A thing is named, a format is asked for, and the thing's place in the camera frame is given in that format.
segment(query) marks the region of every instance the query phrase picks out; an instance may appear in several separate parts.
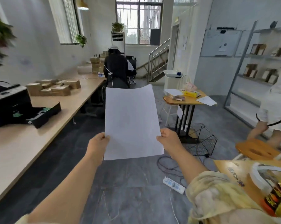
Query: gray tile floor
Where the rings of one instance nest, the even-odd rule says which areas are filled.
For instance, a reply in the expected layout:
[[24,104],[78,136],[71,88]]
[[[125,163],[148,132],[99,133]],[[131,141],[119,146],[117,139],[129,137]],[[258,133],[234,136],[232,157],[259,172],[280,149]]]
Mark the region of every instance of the gray tile floor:
[[[137,80],[133,87],[145,84],[144,80]],[[163,87],[153,86],[153,90],[159,113],[164,104]],[[238,154],[235,143],[245,140],[250,129],[222,108],[224,97],[212,98],[218,105],[197,105],[193,123],[203,123],[218,138],[212,155],[214,159],[232,159]],[[31,212],[83,157],[89,139],[104,131],[103,119],[77,115],[75,120],[77,124],[68,123],[0,201],[0,223],[14,223]],[[169,123],[175,123],[175,119],[170,117]],[[175,223],[169,188],[162,183],[165,174],[156,165],[158,158],[104,161],[96,173],[81,224]],[[170,159],[161,162],[168,167],[176,165]],[[206,159],[205,165],[216,170],[212,159]],[[169,177],[180,181],[179,177]],[[171,192],[171,198],[179,222],[187,223],[191,203],[185,195],[175,191]]]

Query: printer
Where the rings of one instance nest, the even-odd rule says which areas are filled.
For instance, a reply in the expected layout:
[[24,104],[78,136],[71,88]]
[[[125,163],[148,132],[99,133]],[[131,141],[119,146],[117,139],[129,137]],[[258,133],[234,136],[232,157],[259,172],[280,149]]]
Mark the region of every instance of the printer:
[[33,107],[25,86],[0,82],[0,127],[6,124],[32,124],[40,128],[60,111],[60,103],[54,107]]

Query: hand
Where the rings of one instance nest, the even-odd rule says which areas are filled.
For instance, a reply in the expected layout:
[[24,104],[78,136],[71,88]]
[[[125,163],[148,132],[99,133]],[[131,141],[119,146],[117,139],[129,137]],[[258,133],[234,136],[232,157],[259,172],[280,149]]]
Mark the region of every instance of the hand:
[[106,146],[110,137],[105,136],[105,133],[99,133],[90,139],[85,157],[92,160],[96,167],[100,166],[104,157]]
[[168,128],[160,129],[160,132],[161,136],[156,137],[157,141],[159,141],[163,145],[165,151],[175,159],[175,156],[179,154],[180,151],[185,150],[177,133]]

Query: shelving unit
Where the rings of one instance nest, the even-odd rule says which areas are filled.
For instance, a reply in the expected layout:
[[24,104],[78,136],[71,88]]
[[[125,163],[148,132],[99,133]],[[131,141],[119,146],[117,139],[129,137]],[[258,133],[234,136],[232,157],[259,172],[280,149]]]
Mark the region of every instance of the shelving unit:
[[[252,128],[255,127],[258,122],[255,115],[260,108],[261,99],[272,86],[271,83],[262,80],[262,74],[266,68],[279,69],[281,67],[281,57],[271,56],[273,49],[281,47],[281,27],[255,30],[256,25],[257,21],[254,22],[250,31],[249,38],[224,104],[226,110]],[[253,36],[259,41],[256,43],[267,45],[264,55],[250,54],[248,48],[252,46]],[[258,64],[258,72],[255,78],[243,75],[246,67],[246,64],[243,64],[243,62]],[[269,130],[264,132],[263,136],[270,137],[272,131],[273,130],[269,128]]]

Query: air vent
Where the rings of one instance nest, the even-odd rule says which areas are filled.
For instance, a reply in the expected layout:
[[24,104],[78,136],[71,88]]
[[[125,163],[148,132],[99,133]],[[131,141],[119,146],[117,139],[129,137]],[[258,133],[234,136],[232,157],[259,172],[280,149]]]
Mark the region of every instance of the air vent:
[[112,40],[113,41],[124,41],[124,34],[122,32],[112,32]]

